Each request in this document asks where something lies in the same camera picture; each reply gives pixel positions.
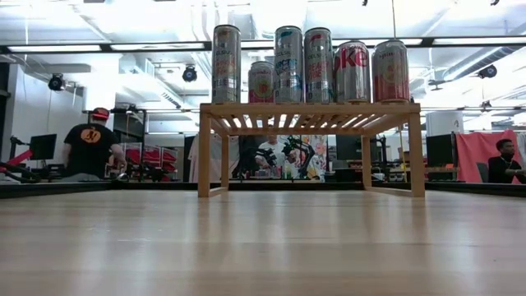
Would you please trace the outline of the black overhead beam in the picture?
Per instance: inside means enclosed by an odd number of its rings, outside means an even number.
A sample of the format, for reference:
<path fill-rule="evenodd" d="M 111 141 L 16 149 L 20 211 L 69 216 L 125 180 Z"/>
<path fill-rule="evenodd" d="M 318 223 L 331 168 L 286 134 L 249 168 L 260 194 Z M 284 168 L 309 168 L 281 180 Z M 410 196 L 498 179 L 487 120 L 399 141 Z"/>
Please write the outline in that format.
<path fill-rule="evenodd" d="M 484 37 L 402 38 L 408 48 L 526 46 L 526 35 Z M 210 41 L 120 43 L 120 44 L 24 44 L 0 45 L 0 54 L 144 53 L 210 51 Z"/>

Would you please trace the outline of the floral hanging shirt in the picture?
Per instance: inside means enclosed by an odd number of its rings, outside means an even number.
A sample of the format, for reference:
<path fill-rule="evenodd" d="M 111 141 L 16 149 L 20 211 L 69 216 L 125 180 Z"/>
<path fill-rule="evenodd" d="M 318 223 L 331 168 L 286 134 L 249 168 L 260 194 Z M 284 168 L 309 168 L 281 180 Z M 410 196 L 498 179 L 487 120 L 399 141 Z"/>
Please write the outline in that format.
<path fill-rule="evenodd" d="M 307 177 L 324 182 L 327 168 L 327 135 L 304 135 L 302 142 L 314 150 L 307 166 Z"/>

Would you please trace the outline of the person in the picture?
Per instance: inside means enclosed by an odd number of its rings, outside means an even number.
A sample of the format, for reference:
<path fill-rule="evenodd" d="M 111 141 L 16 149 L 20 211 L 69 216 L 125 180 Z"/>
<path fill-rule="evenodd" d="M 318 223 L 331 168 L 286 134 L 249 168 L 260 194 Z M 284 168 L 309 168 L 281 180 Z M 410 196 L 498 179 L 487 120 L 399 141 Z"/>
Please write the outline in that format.
<path fill-rule="evenodd" d="M 271 150 L 271 155 L 275 157 L 274 163 L 270 164 L 265 156 L 256 155 L 255 161 L 261 169 L 270 169 L 273 166 L 282 168 L 285 165 L 286 160 L 293 160 L 293 157 L 290 154 L 286 155 L 283 152 L 284 143 L 279 142 L 276 135 L 269 135 L 267 141 L 261 143 L 258 148 L 260 150 Z"/>
<path fill-rule="evenodd" d="M 526 184 L 526 170 L 514 160 L 514 144 L 510 139 L 501 139 L 496 143 L 499 156 L 488 159 L 488 182 L 511 184 L 517 179 Z"/>
<path fill-rule="evenodd" d="M 112 156 L 119 168 L 127 165 L 125 154 L 114 133 L 106 127 L 110 112 L 95 108 L 88 123 L 75 125 L 67 134 L 62 148 L 65 174 L 62 182 L 96 182 L 104 177 Z"/>

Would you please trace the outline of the white hanging shirt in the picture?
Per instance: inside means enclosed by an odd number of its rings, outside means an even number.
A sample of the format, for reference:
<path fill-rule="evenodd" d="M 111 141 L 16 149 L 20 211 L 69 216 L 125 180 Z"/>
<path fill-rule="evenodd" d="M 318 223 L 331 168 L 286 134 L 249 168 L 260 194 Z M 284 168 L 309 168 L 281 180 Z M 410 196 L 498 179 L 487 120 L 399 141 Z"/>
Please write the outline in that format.
<path fill-rule="evenodd" d="M 239 154 L 239 137 L 231 136 L 229 138 L 229 164 L 228 171 L 230 177 L 237 168 L 240 160 Z M 210 181 L 218 183 L 221 178 L 221 158 L 222 158 L 222 138 L 217 134 L 210 135 Z M 197 183 L 199 177 L 199 135 L 196 135 L 192 141 L 190 152 L 187 159 L 190 161 L 189 182 Z"/>

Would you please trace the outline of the red panel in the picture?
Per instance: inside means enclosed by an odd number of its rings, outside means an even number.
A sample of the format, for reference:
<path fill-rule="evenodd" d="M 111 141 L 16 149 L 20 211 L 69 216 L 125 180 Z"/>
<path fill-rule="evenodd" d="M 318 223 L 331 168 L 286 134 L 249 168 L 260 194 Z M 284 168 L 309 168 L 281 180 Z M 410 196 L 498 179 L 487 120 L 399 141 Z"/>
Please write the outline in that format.
<path fill-rule="evenodd" d="M 487 164 L 491 157 L 499 156 L 496 143 L 501 139 L 512 140 L 518 148 L 517 135 L 511 130 L 503 132 L 456 133 L 458 168 L 457 179 L 466 183 L 481 183 L 478 164 Z"/>

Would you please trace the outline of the distant black machine frame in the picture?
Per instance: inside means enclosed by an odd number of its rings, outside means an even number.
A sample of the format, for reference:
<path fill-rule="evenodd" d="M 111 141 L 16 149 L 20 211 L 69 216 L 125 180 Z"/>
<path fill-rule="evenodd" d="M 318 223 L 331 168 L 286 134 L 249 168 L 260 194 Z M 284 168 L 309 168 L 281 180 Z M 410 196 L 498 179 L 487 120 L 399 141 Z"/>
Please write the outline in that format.
<path fill-rule="evenodd" d="M 375 137 L 370 141 L 371 177 L 373 182 L 406 183 L 409 180 L 407 162 L 400 155 L 398 159 L 390 160 L 390 152 L 385 136 Z"/>

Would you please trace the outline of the wooden slatted shelf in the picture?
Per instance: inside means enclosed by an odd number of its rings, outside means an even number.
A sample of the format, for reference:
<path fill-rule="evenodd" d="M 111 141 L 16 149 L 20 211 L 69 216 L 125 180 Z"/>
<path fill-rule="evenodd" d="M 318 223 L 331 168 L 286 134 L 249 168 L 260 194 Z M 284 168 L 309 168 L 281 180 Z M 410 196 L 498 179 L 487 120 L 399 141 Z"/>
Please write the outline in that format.
<path fill-rule="evenodd" d="M 420 123 L 415 103 L 217 103 L 200 105 L 199 197 L 228 190 L 229 138 L 252 135 L 359 135 L 362 138 L 362 184 L 367 191 L 409 197 L 426 196 Z M 375 188 L 371 180 L 373 136 L 408 125 L 410 189 Z M 210 187 L 210 137 L 221 136 L 221 185 Z"/>

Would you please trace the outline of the pale pink Spindrift can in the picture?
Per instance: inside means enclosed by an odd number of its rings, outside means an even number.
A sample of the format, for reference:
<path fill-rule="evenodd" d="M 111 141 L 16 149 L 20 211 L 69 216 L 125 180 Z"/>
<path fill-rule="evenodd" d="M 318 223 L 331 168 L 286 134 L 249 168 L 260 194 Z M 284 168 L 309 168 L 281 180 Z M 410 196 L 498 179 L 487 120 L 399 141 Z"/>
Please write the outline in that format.
<path fill-rule="evenodd" d="M 379 43 L 372 54 L 371 69 L 375 103 L 410 101 L 408 54 L 402 41 Z"/>

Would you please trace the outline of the black hanging garment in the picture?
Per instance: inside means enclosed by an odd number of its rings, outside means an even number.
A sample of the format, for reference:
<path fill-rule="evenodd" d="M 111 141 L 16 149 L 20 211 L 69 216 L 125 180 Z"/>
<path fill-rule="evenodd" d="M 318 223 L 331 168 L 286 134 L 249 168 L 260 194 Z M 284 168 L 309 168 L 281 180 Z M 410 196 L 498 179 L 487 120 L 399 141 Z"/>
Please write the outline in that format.
<path fill-rule="evenodd" d="M 260 142 L 257 136 L 243 136 L 240 144 L 239 175 L 242 179 L 249 178 L 260 168 L 256 162 L 256 150 Z"/>

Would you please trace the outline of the red and white rack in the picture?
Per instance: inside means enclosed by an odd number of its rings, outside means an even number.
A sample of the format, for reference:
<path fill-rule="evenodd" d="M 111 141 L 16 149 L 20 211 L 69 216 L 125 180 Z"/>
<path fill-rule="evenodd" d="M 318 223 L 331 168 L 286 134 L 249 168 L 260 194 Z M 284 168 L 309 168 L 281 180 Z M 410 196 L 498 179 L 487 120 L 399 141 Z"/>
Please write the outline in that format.
<path fill-rule="evenodd" d="M 140 142 L 123 143 L 127 164 L 150 164 L 168 170 L 162 182 L 178 181 L 178 150 Z"/>

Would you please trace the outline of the Spindrift can with fruit emblem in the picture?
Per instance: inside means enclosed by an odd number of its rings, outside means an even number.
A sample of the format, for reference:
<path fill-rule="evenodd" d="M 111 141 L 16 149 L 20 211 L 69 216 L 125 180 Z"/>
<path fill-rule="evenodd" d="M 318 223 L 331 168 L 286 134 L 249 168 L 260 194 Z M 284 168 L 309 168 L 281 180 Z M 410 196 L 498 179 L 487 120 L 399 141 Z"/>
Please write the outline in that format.
<path fill-rule="evenodd" d="M 251 65 L 248 72 L 248 101 L 250 103 L 273 103 L 273 65 L 258 61 Z"/>

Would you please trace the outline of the silver Diet Coke can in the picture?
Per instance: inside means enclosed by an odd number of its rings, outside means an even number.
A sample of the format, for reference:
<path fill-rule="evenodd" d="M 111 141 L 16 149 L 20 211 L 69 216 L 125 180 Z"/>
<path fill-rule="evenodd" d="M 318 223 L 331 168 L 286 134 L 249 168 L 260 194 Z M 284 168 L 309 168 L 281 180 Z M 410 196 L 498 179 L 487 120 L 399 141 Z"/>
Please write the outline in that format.
<path fill-rule="evenodd" d="M 358 40 L 341 44 L 334 53 L 335 100 L 371 102 L 370 58 L 367 46 Z"/>

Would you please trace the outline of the red and black machine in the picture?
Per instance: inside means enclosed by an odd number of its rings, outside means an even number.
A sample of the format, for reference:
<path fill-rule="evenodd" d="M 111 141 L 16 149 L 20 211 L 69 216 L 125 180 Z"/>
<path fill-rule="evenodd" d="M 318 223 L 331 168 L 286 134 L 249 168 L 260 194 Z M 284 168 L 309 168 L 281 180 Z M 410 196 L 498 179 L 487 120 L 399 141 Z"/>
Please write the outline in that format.
<path fill-rule="evenodd" d="M 10 157 L 7 162 L 0 161 L 0 184 L 4 183 L 20 183 L 31 184 L 39 183 L 41 177 L 37 173 L 32 173 L 30 169 L 23 164 L 24 161 L 29 160 L 33 153 L 31 150 L 26 150 L 19 155 L 16 155 L 16 148 L 18 146 L 27 146 L 25 143 L 15 136 L 10 137 Z"/>

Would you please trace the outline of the black computer monitor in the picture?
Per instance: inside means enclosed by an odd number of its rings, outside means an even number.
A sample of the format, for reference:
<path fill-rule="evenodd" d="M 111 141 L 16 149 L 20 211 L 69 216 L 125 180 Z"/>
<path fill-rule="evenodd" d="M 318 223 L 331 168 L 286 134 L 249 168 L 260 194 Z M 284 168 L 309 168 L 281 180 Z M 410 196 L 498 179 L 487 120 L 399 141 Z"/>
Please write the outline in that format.
<path fill-rule="evenodd" d="M 31 160 L 52 160 L 57 143 L 56 134 L 33 136 L 30 138 Z"/>
<path fill-rule="evenodd" d="M 359 135 L 337 135 L 336 156 L 337 160 L 361 160 L 362 144 Z"/>
<path fill-rule="evenodd" d="M 427 167 L 445 168 L 448 164 L 452 167 L 456 165 L 454 160 L 455 145 L 451 134 L 428 136 L 427 140 Z M 446 182 L 455 181 L 452 172 L 429 172 L 429 181 Z"/>

